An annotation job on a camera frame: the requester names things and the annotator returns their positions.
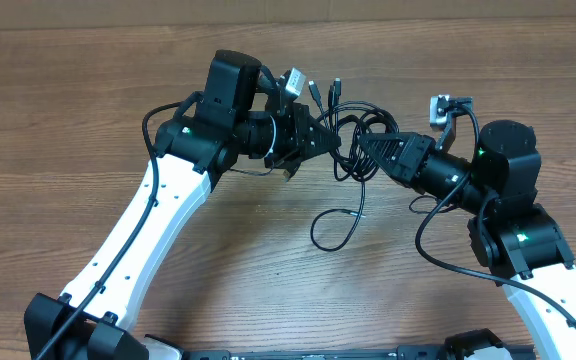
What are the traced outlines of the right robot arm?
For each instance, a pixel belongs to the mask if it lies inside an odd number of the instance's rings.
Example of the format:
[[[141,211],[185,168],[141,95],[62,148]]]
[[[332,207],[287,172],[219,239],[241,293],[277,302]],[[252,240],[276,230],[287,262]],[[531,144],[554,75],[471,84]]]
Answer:
[[[542,358],[576,359],[576,259],[558,223],[536,201],[541,156],[531,127],[512,120],[475,126],[471,160],[412,132],[363,135],[359,144],[396,183],[437,198],[414,239],[425,260],[501,287]],[[471,213],[467,228],[480,270],[424,249],[424,231],[445,206]]]

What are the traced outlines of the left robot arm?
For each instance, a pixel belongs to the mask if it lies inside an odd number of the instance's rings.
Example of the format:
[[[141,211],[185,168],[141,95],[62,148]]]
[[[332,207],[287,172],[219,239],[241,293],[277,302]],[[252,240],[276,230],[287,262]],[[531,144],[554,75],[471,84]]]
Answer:
[[[24,314],[35,359],[180,359],[183,350],[136,325],[149,286],[184,225],[240,156],[292,176],[340,145],[299,102],[314,82],[274,76],[258,59],[219,50],[203,90],[172,103],[145,132],[149,162],[137,192],[96,254],[59,296],[37,294]]]

